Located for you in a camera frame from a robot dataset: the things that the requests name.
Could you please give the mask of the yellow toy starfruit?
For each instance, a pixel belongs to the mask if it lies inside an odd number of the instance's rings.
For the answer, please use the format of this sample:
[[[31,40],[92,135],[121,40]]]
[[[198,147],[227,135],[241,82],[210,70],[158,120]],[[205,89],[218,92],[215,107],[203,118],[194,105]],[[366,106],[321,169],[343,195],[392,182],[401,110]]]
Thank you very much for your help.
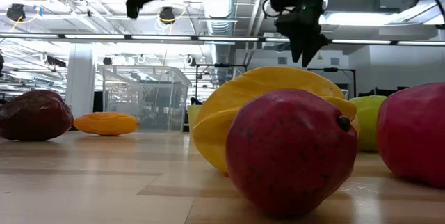
[[[268,91],[283,88],[306,90],[322,97],[348,117],[355,132],[360,133],[357,107],[330,80],[294,67],[258,67],[224,83],[200,107],[191,130],[200,154],[213,167],[226,173],[226,137],[240,107]]]

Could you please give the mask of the pale green cup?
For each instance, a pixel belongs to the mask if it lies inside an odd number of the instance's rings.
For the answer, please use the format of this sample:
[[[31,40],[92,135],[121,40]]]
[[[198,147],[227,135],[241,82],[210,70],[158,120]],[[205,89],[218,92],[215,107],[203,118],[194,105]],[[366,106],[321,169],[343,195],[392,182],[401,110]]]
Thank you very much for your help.
[[[188,105],[187,114],[188,114],[188,127],[190,136],[193,136],[193,128],[195,125],[195,119],[201,109],[201,105]]]

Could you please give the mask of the clear plastic bin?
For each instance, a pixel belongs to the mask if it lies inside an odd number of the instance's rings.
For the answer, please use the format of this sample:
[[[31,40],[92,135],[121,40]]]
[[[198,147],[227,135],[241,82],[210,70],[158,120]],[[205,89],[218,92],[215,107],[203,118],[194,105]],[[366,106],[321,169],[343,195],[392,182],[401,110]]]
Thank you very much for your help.
[[[183,131],[191,82],[181,70],[167,66],[103,65],[99,73],[104,111],[135,117],[139,131]]]

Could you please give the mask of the long linear ceiling light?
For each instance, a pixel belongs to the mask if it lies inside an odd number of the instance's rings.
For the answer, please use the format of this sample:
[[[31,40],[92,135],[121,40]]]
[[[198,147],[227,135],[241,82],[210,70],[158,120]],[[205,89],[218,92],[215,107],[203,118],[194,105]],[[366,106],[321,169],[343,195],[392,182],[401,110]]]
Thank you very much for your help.
[[[116,34],[51,34],[51,33],[7,33],[1,32],[0,38],[27,39],[46,41],[89,41],[89,42],[209,42],[209,43],[290,43],[288,38],[271,37],[236,37],[236,36],[202,36],[202,35],[116,35]],[[334,45],[394,45],[416,47],[445,47],[445,41],[420,40],[353,40],[328,39]]]

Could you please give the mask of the red toy apple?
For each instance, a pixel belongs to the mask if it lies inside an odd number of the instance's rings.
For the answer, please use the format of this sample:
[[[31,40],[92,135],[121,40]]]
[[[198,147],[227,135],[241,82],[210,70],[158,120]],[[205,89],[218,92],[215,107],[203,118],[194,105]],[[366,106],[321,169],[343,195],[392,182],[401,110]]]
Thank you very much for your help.
[[[378,111],[376,141],[393,174],[445,189],[445,82],[388,96]]]

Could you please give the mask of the small dark red fruit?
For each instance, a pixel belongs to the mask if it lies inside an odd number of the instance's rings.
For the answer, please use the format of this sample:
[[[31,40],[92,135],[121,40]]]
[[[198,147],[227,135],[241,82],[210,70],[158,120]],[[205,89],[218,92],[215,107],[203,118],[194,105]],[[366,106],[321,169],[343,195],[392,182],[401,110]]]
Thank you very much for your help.
[[[229,129],[229,177],[264,213],[309,213],[350,177],[358,144],[351,121],[306,90],[264,93],[239,109]]]

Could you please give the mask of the yellow-green toy fruit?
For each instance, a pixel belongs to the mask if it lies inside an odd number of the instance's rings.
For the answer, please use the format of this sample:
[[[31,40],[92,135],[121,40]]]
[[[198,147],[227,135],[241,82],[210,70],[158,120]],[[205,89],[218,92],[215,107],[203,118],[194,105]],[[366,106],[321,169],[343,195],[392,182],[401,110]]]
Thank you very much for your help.
[[[350,101],[357,107],[357,117],[360,131],[358,149],[363,152],[377,152],[375,139],[378,111],[386,99],[382,95],[370,95],[352,98]]]

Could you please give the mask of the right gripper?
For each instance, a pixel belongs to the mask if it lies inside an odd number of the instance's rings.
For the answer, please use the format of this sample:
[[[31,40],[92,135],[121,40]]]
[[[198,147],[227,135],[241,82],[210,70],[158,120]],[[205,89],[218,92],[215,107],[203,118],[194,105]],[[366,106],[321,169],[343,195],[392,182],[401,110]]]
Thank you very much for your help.
[[[319,18],[323,14],[323,0],[276,0],[277,32],[290,38],[292,60],[297,63],[302,55],[302,66],[307,67],[318,51],[330,43],[321,32]],[[313,35],[304,42],[298,35]]]

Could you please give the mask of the orange toy mango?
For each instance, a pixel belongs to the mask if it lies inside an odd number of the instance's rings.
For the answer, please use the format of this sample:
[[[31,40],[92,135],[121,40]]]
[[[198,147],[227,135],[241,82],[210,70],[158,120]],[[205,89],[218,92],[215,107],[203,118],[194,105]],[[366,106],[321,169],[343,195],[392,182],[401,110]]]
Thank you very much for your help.
[[[84,133],[119,136],[137,130],[138,120],[119,112],[94,112],[74,119],[74,126]]]

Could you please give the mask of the black frame stand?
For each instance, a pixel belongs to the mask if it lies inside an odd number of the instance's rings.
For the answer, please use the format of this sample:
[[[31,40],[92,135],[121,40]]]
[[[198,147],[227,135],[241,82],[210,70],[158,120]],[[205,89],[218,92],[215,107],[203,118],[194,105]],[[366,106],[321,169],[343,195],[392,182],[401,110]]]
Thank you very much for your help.
[[[229,63],[197,64],[194,80],[192,80],[193,93],[190,103],[192,105],[203,104],[219,87],[247,70],[247,65]]]
[[[343,69],[343,68],[337,68],[337,67],[324,67],[324,68],[307,68],[306,70],[308,70],[308,71],[321,71],[321,72],[343,72],[344,75],[346,75],[346,72],[351,72],[353,74],[353,77],[351,79],[353,81],[353,97],[357,96],[357,76],[356,76],[356,70],[355,69]]]

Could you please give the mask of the dark red-brown toy fruit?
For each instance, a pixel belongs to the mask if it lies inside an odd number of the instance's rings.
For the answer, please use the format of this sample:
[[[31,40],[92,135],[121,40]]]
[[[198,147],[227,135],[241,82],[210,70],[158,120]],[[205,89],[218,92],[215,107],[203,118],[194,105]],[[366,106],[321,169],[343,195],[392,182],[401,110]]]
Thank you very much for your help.
[[[0,106],[0,137],[10,141],[47,141],[73,122],[70,107],[50,90],[32,90]]]

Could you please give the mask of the white column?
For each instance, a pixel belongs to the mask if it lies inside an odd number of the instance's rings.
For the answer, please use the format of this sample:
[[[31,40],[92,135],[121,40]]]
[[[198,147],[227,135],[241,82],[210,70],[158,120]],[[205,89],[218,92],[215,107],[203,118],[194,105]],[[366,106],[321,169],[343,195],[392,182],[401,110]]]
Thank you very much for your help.
[[[65,102],[74,118],[92,113],[96,60],[91,44],[70,44]]]

